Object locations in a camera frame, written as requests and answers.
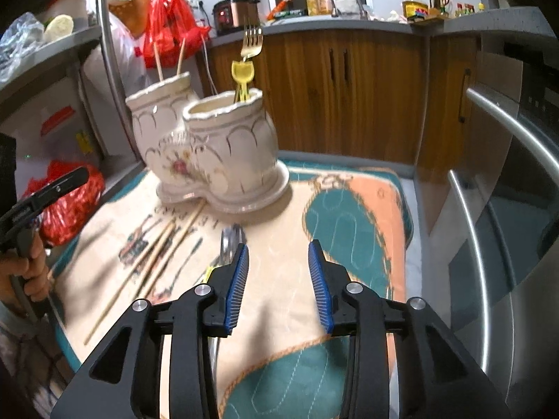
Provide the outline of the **left hand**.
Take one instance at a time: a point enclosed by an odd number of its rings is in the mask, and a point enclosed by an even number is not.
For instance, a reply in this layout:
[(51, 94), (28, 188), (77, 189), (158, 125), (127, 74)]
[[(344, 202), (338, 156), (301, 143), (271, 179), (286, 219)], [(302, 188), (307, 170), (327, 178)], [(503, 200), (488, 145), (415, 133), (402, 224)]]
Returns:
[(20, 257), (16, 252), (1, 255), (1, 302), (19, 315), (25, 314), (25, 308), (18, 300), (10, 282), (10, 277), (22, 277), (25, 280), (24, 292), (31, 302), (39, 303), (48, 296), (50, 284), (49, 268), (46, 265), (44, 244), (38, 233), (30, 246), (29, 257)]

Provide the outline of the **striped left sleeve forearm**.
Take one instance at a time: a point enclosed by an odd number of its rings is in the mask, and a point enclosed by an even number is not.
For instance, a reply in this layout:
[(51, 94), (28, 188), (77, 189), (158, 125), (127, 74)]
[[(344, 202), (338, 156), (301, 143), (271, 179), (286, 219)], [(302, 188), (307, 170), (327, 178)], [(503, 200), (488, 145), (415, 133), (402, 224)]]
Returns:
[(1, 362), (31, 411), (48, 418), (74, 371), (47, 318), (31, 323), (1, 306)]

